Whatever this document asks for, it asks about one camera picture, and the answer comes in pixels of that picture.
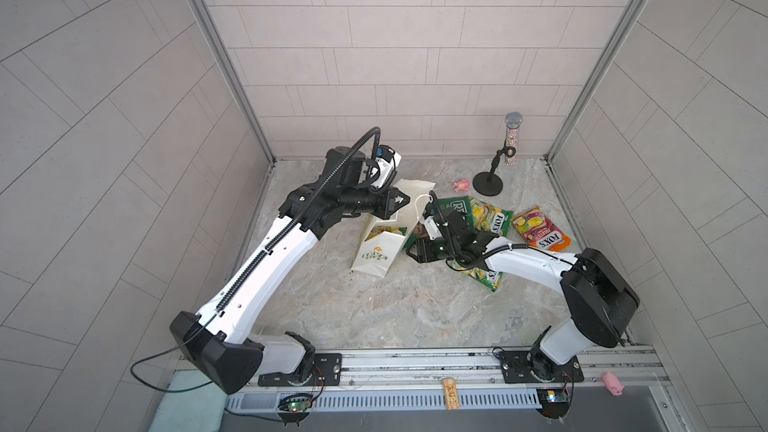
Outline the dark green snack bag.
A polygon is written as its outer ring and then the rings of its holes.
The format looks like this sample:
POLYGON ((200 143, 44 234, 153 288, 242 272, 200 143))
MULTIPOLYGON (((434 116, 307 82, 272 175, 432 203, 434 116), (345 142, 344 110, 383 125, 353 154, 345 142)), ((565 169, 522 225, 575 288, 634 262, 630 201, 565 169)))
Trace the dark green snack bag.
POLYGON ((435 199, 432 197, 427 204, 422 216, 418 219, 415 228, 404 246, 405 253, 418 263, 431 263, 427 260, 428 235, 419 223, 421 218, 432 216, 438 227, 445 231, 449 226, 463 228, 473 226, 469 216, 469 199, 467 197, 435 199))

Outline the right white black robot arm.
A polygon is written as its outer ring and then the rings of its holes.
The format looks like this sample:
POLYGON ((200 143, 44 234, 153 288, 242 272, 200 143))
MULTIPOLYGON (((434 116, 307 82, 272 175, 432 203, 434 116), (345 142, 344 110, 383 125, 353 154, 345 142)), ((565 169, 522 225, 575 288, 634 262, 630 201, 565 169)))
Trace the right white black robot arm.
POLYGON ((417 259, 443 260, 456 271, 511 274, 564 297, 570 316, 545 329, 526 354, 526 374, 532 379, 571 381, 566 366, 574 357, 593 346, 620 344, 640 299, 602 252, 593 248, 577 254, 549 252, 513 243, 474 229, 464 213, 440 206, 433 192, 429 196, 424 219, 430 239, 416 244, 417 259))

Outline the white paper shopping bag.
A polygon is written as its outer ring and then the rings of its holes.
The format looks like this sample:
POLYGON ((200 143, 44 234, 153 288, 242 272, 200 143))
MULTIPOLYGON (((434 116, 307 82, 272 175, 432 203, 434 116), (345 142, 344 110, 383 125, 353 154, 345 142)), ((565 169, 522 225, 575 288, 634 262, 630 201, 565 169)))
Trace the white paper shopping bag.
POLYGON ((377 277, 386 276, 422 217, 434 186, 434 182, 423 180, 401 179, 394 183, 394 187, 404 193, 409 201, 389 219, 368 215, 351 265, 352 271, 377 277))

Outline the green Fox's candy bag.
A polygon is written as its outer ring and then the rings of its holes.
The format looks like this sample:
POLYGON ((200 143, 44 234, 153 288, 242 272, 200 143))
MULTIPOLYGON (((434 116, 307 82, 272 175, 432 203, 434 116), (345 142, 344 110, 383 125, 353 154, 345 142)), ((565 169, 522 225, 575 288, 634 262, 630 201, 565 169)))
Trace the green Fox's candy bag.
POLYGON ((460 266, 458 262, 455 260, 447 260, 446 265, 456 272, 460 272, 468 277, 471 277, 478 283, 484 285, 488 289, 490 289, 492 292, 496 292, 500 282, 501 282, 501 274, 495 271, 484 271, 480 268, 467 268, 460 266))
POLYGON ((502 237, 509 234, 514 213, 511 210, 496 207, 475 197, 469 198, 471 218, 478 231, 491 232, 502 237))

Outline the orange Fox's candy bag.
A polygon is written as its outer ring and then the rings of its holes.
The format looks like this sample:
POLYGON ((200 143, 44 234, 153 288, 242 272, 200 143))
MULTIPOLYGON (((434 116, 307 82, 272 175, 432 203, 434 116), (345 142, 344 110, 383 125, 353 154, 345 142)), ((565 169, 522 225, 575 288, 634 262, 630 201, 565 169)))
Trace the orange Fox's candy bag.
POLYGON ((512 225, 531 247, 545 251, 562 252, 571 245, 571 238, 556 226, 539 207, 518 214, 512 219, 512 225))

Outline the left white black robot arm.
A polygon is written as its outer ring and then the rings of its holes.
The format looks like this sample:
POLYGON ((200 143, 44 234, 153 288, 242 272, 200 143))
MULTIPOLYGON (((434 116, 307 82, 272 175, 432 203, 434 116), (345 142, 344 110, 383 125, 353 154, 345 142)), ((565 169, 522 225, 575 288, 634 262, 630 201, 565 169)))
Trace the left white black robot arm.
POLYGON ((352 146, 326 154, 322 173, 286 197, 267 235, 229 282, 198 311, 181 311, 169 326, 176 350, 209 383, 234 394, 256 375, 283 374, 304 382, 314 346, 301 336, 252 337, 258 315, 299 260, 345 218, 388 219, 409 204, 394 186, 400 156, 373 127, 352 146))

